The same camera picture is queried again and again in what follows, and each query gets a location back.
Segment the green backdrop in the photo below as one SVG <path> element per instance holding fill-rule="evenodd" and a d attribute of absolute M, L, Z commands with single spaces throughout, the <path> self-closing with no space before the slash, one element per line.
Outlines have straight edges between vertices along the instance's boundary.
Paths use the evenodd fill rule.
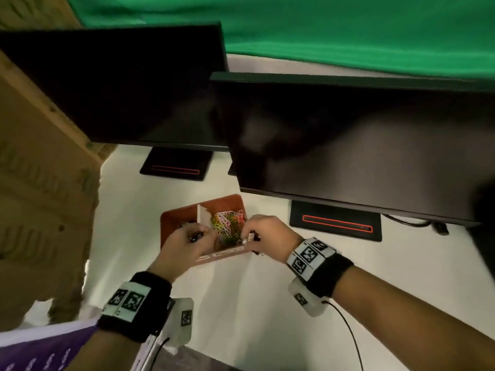
<path fill-rule="evenodd" d="M 87 27 L 221 21 L 228 53 L 495 78 L 495 0 L 69 0 Z"/>

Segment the white table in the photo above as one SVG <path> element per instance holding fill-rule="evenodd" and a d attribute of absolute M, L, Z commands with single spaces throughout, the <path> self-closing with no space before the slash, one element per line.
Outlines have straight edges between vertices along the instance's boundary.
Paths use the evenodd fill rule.
<path fill-rule="evenodd" d="M 162 212 L 239 193 L 227 175 L 228 153 L 217 152 L 203 182 L 139 174 L 149 147 L 121 145 L 102 168 L 100 205 L 85 286 L 89 304 L 102 307 L 120 283 L 149 266 L 159 251 Z M 247 214 L 276 215 L 288 223 L 289 201 L 241 194 Z M 450 235 L 414 229 L 382 217 L 383 241 L 309 230 L 356 265 L 424 299 L 495 338 L 495 284 L 466 230 Z M 329 308 L 310 318 L 287 291 L 294 278 L 284 265 L 252 253 L 190 269 L 172 296 L 195 301 L 189 346 L 246 371 L 358 370 L 352 338 Z M 367 371 L 405 367 L 366 329 L 344 313 Z"/>

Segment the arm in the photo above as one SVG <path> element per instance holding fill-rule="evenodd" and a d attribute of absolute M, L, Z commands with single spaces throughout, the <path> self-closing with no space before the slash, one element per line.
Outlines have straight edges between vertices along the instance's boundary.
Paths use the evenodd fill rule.
<path fill-rule="evenodd" d="M 194 233 L 203 237 L 189 243 Z M 148 272 L 174 283 L 194 265 L 203 251 L 212 249 L 217 232 L 200 224 L 189 224 L 177 229 L 165 241 L 163 248 Z M 81 348 L 67 371 L 126 371 L 130 370 L 141 344 L 119 333 L 98 330 Z"/>
<path fill-rule="evenodd" d="M 255 215 L 243 237 L 248 248 L 285 263 L 303 238 L 273 216 Z M 405 366 L 414 371 L 495 369 L 495 341 L 361 268 L 349 268 L 333 297 Z"/>

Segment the black wire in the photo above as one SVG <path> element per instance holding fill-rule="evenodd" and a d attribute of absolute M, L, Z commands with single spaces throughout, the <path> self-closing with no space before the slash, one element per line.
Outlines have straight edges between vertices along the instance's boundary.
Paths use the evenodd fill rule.
<path fill-rule="evenodd" d="M 150 370 L 153 370 L 153 366 L 154 366 L 154 364 L 155 364 L 155 362 L 156 362 L 156 359 L 157 359 L 157 357 L 158 357 L 158 354 L 160 354 L 160 350 L 163 348 L 163 346 L 164 346 L 164 345 L 165 345 L 165 344 L 166 344 L 169 340 L 170 340 L 170 337 L 167 337 L 167 338 L 165 338 L 165 340 L 161 343 L 160 348 L 158 349 L 158 351 L 156 352 L 156 354 L 155 354 L 155 356 L 154 356 L 154 358 L 153 358 L 153 362 L 152 362 L 152 365 L 150 366 Z"/>
<path fill-rule="evenodd" d="M 354 333 L 352 333 L 352 330 L 350 329 L 350 325 L 349 323 L 347 322 L 347 320 L 345 320 L 344 316 L 342 315 L 342 312 L 340 312 L 340 310 L 332 303 L 328 302 L 328 301 L 321 301 L 321 303 L 325 303 L 327 305 L 331 305 L 335 310 L 337 310 L 337 312 L 340 314 L 340 316 L 342 317 L 343 321 L 345 322 L 345 324 L 347 325 L 347 328 L 349 328 L 349 332 L 352 336 L 352 339 L 354 340 L 354 344 L 356 346 L 356 350 L 357 350 L 357 356 L 359 358 L 359 364 L 361 365 L 361 371 L 364 371 L 364 368 L 363 368 L 363 361 L 361 360 L 361 354 L 359 352 L 359 348 L 357 347 L 357 342 L 356 342 L 356 338 L 354 337 Z"/>
<path fill-rule="evenodd" d="M 395 221 L 399 224 L 402 224 L 402 225 L 407 225 L 407 226 L 412 226 L 412 227 L 427 227 L 427 226 L 430 226 L 432 224 L 431 221 L 424 221 L 423 223 L 408 223 L 407 221 L 404 221 L 404 220 L 400 220 L 398 218 L 395 218 L 393 216 L 390 216 L 390 215 L 384 215 L 382 214 L 383 216 L 385 216 L 386 218 L 389 218 L 390 220 L 392 221 Z"/>

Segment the monitor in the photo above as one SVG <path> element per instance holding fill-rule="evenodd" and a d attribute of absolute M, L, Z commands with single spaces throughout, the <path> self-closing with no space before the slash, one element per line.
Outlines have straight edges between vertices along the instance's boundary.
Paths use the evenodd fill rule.
<path fill-rule="evenodd" d="M 2 31 L 0 49 L 94 142 L 228 151 L 220 24 Z"/>
<path fill-rule="evenodd" d="M 495 189 L 491 81 L 214 73 L 241 191 L 476 224 Z"/>

